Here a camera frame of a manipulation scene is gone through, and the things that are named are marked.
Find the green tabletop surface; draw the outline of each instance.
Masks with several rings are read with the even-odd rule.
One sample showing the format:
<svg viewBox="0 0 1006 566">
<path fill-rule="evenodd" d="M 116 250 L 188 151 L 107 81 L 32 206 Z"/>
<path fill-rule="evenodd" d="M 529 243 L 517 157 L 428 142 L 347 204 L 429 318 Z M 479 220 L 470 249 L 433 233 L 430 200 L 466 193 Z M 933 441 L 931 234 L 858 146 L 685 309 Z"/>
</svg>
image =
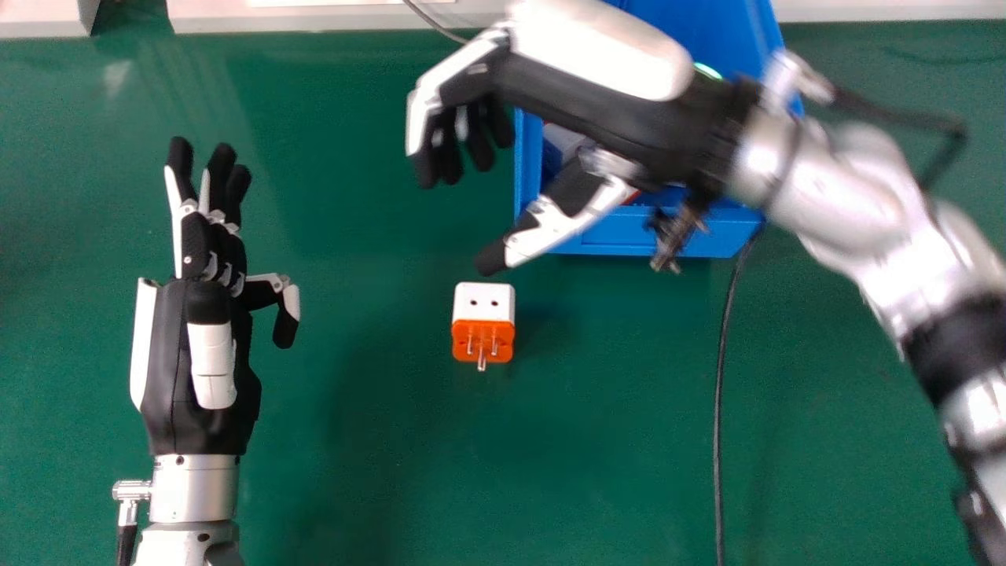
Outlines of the green tabletop surface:
<svg viewBox="0 0 1006 566">
<path fill-rule="evenodd" d="M 510 225 L 512 153 L 434 190 L 403 156 L 405 93 L 451 42 L 176 36 L 163 6 L 106 4 L 94 37 L 0 42 L 0 565 L 111 564 L 110 488 L 150 476 L 129 356 L 136 279 L 171 271 L 173 135 L 199 162 L 233 144 L 249 269 L 302 289 L 292 350 L 257 317 L 249 566 L 713 563 L 731 260 L 547 255 L 496 276 L 516 356 L 479 374 L 451 357 L 452 296 Z M 966 117 L 934 191 L 1003 248 L 1003 22 L 783 31 L 876 101 Z M 892 133 L 916 167 L 940 142 Z M 723 431 L 729 564 L 970 563 L 932 408 L 853 286 L 781 230 L 738 291 Z"/>
</svg>

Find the robotic hand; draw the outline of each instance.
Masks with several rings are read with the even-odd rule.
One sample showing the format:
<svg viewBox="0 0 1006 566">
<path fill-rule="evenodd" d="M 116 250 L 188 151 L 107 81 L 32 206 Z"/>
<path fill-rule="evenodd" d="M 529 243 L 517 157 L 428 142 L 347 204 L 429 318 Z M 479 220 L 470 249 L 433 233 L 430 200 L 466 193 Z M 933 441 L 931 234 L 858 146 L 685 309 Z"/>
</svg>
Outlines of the robotic hand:
<svg viewBox="0 0 1006 566">
<path fill-rule="evenodd" d="M 760 208 L 856 282 L 967 478 L 957 511 L 973 555 L 1006 565 L 1006 267 L 967 215 L 925 193 L 925 177 L 888 135 L 799 119 L 789 111 L 798 95 L 892 121 L 786 51 L 760 82 L 717 81 L 695 72 L 671 38 L 598 0 L 519 0 L 418 79 L 405 149 L 424 187 L 460 178 L 459 140 L 486 169 L 483 128 L 501 147 L 513 139 L 500 102 L 594 140 L 482 250 L 484 274 L 554 247 L 637 188 L 677 181 L 689 190 L 677 216 L 655 217 L 656 269 L 675 268 L 713 199 Z M 963 139 L 959 125 L 938 129 Z"/>
<path fill-rule="evenodd" d="M 174 276 L 164 286 L 140 278 L 130 371 L 130 397 L 143 416 L 154 474 L 121 481 L 117 565 L 129 566 L 137 507 L 150 502 L 136 566 L 241 564 L 231 521 L 237 464 L 262 398 L 248 366 L 250 312 L 279 306 L 273 342 L 294 342 L 300 292 L 284 274 L 246 275 L 238 235 L 240 203 L 252 182 L 226 144 L 190 180 L 192 146 L 171 140 L 164 180 L 171 208 Z"/>
</svg>

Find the blue plastic box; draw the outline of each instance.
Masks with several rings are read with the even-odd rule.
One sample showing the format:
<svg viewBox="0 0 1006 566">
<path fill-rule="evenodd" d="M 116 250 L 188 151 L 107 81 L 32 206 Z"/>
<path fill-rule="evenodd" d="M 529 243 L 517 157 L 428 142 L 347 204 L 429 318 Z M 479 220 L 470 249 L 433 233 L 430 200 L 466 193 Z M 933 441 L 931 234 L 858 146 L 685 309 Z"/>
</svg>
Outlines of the blue plastic box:
<svg viewBox="0 0 1006 566">
<path fill-rule="evenodd" d="M 783 37 L 769 0 L 608 0 L 680 42 L 696 62 L 704 63 L 732 79 L 738 74 L 760 77 Z M 544 147 L 541 120 L 517 110 L 514 214 L 538 196 L 554 175 L 542 167 Z M 654 203 L 674 213 L 684 189 L 671 187 L 659 195 L 642 194 L 632 204 L 620 206 L 594 227 L 559 245 L 553 252 L 608 255 L 649 255 L 654 233 L 644 225 Z M 728 257 L 736 253 L 764 221 L 757 210 L 723 200 L 707 217 L 709 233 L 696 232 L 682 256 Z"/>
</svg>

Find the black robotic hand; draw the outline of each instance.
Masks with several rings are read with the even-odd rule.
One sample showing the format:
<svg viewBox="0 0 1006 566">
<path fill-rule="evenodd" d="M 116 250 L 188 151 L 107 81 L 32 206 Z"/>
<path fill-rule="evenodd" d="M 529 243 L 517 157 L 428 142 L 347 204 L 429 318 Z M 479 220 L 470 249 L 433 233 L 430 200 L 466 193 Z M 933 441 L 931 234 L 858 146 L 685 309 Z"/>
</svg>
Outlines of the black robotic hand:
<svg viewBox="0 0 1006 566">
<path fill-rule="evenodd" d="M 494 163 L 490 139 L 512 145 L 503 104 L 583 134 L 596 145 L 482 250 L 479 270 L 490 274 L 537 256 L 637 189 L 685 183 L 690 213 L 655 218 L 667 255 L 657 262 L 673 268 L 674 253 L 719 197 L 731 143 L 757 99 L 753 82 L 697 72 L 676 41 L 601 0 L 518 0 L 506 19 L 416 81 L 405 152 L 421 186 L 430 188 L 462 177 L 462 143 L 478 170 Z"/>
<path fill-rule="evenodd" d="M 279 306 L 274 343 L 294 342 L 300 292 L 283 274 L 246 275 L 238 234 L 252 182 L 227 144 L 192 185 L 192 146 L 171 140 L 164 179 L 171 208 L 174 275 L 140 278 L 130 396 L 154 455 L 243 454 L 262 385 L 248 366 L 250 312 Z"/>
</svg>

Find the green light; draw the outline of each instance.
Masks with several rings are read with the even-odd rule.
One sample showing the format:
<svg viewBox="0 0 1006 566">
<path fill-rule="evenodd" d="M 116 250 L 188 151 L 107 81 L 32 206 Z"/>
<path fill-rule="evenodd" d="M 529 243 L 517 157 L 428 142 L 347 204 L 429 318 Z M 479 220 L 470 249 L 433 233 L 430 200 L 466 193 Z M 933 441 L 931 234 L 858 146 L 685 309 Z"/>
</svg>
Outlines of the green light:
<svg viewBox="0 0 1006 566">
<path fill-rule="evenodd" d="M 723 79 L 723 75 L 722 74 L 716 72 L 715 68 L 712 68 L 711 66 L 709 66 L 707 64 L 702 64 L 700 62 L 697 62 L 697 63 L 695 63 L 695 70 L 698 70 L 699 72 L 701 72 L 702 74 L 705 74 L 709 78 L 715 78 L 716 80 L 722 80 Z"/>
</svg>

